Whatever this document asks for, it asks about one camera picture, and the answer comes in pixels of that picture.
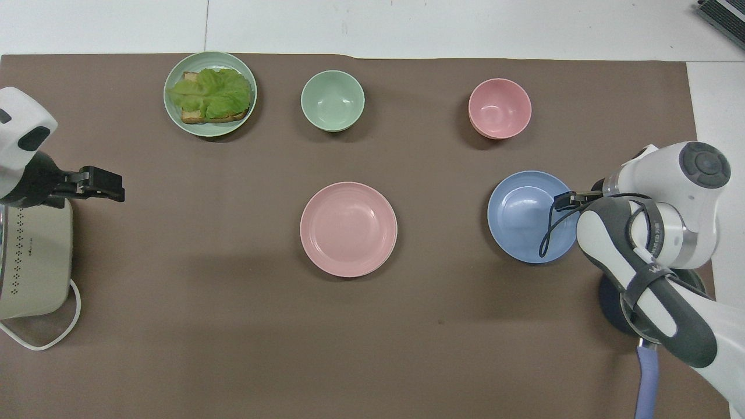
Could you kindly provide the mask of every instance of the white table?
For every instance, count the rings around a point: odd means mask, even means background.
[[[745,308],[745,51],[673,0],[93,0],[0,2],[0,54],[219,50],[361,58],[688,63],[698,139],[733,166],[714,254],[718,300]]]

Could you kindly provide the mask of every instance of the lettuce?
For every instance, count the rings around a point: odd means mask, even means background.
[[[204,69],[196,82],[181,80],[166,91],[176,106],[187,112],[199,110],[206,119],[241,113],[251,98],[248,81],[234,69]]]

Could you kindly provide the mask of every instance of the green bowl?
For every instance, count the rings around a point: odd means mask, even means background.
[[[338,132],[352,126],[365,108],[365,93],[357,79],[339,70],[320,72],[302,88],[300,106],[316,127]]]
[[[185,124],[181,121],[181,108],[176,106],[171,98],[168,97],[166,90],[173,87],[177,81],[180,81],[183,78],[184,72],[200,72],[204,69],[234,69],[246,78],[251,87],[251,102],[248,105],[248,112],[243,119],[221,124]],[[256,107],[257,94],[256,79],[243,61],[225,52],[206,51],[189,55],[171,70],[168,78],[165,79],[165,86],[163,87],[163,104],[165,105],[165,111],[171,117],[174,124],[181,127],[184,131],[197,136],[221,136],[233,132],[243,125],[251,115],[251,112],[253,112],[253,108]]]

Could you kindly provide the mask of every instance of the pink bowl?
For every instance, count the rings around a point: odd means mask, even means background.
[[[505,139],[521,133],[532,112],[525,90],[506,78],[493,78],[479,84],[468,101],[471,125],[490,139]]]

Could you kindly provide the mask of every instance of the bread slice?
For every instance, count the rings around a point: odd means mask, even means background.
[[[184,72],[184,80],[195,82],[197,81],[197,74],[199,73]],[[202,117],[202,112],[198,109],[192,111],[185,111],[181,109],[181,121],[183,121],[184,124],[220,124],[222,122],[240,121],[241,119],[246,117],[246,113],[248,113],[248,109],[244,110],[241,113],[234,113],[231,115],[223,116],[222,118],[206,119]]]

